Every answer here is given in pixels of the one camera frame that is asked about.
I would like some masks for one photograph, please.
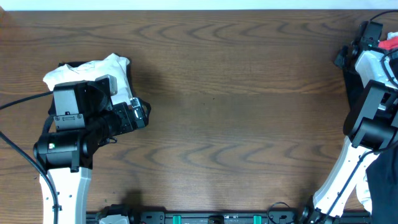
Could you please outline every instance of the red object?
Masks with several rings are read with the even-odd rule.
[[[394,37],[389,40],[380,41],[379,47],[385,50],[391,50],[394,48],[398,48],[398,37]]]

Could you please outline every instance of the white backdrop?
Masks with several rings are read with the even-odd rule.
[[[398,9],[398,0],[0,0],[18,10]]]

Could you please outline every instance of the black fabric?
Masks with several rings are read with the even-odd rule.
[[[398,149],[382,153],[366,170],[372,224],[398,223]]]

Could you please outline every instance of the wooden table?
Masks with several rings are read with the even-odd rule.
[[[0,104],[47,91],[59,62],[132,60],[146,129],[94,155],[88,210],[299,208],[325,181],[349,108],[332,61],[376,11],[10,12],[0,27]],[[398,30],[393,16],[380,19]],[[1,112],[32,155],[52,97]],[[0,220],[40,223],[38,173],[0,141]],[[355,195],[346,208],[362,209]]]

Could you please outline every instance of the green strip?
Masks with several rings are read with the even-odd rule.
[[[181,224],[181,216],[180,215],[173,216],[173,224]]]
[[[261,224],[261,216],[260,215],[255,215],[253,216],[253,224]]]

